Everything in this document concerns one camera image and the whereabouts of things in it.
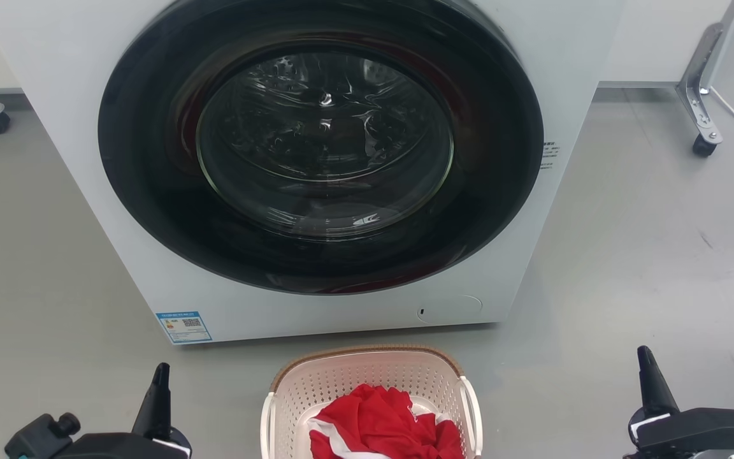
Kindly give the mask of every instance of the gray floor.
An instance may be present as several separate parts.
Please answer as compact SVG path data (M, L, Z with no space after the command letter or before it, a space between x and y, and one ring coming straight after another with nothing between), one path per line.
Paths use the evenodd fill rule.
M734 42L716 86L734 104ZM30 111L0 136L0 456L35 416L131 426L155 364L196 458L258 457L259 410L282 364L376 342L439 346L480 396L486 457L620 457L640 405L636 346L683 409L734 406L734 120L724 145L669 91L600 91L512 315L499 326L175 348L160 331Z

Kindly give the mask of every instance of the basket rim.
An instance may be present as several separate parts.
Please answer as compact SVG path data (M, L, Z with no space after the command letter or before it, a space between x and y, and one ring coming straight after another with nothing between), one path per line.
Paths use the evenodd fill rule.
M318 360L319 358L327 358L327 357L335 357L338 355L346 355L346 354L364 354L369 352L387 352L387 351L399 351L399 352L422 352L424 354L432 354L436 357L442 358L443 361L449 364L449 366L454 370L455 374L458 377L462 377L463 369L460 365L457 364L457 361L455 361L454 358L450 357L445 352L441 351L440 349L434 348L432 346L425 346L425 345L414 345L414 344L384 344L384 345L366 345L366 346L349 346L349 347L341 347L338 349L327 349L327 351L319 351L319 352L313 352L311 354L305 354L301 357L295 358L291 362L289 362L286 366L282 368L277 373L277 376L273 378L273 383L271 383L271 389L270 391L273 393L277 392L277 389L279 389L279 384L282 383L283 378L285 378L285 375L291 371L292 369L296 368L299 364L310 362L312 360Z

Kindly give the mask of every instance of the small sticker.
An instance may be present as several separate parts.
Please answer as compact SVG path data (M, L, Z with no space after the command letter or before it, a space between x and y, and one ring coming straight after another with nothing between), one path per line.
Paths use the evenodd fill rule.
M553 169L557 156L559 156L559 145L556 142L542 143L542 163L540 163L540 170Z
M206 323L200 313L192 312L161 312L156 314L163 329L169 334L172 343L210 342L212 335L206 329Z

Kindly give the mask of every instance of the laundry basket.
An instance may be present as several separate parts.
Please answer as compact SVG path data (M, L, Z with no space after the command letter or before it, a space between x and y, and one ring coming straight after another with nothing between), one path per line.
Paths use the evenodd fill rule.
M448 414L461 433L463 455L480 457L480 407L460 366L431 347L387 345L320 352L283 368L263 404L263 459L310 459L308 420L359 384L405 390L418 409Z

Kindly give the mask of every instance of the white washing machine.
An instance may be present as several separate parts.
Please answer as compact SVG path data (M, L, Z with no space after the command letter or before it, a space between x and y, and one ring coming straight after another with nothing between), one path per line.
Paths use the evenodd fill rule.
M0 47L186 344L504 320L622 4L0 0Z

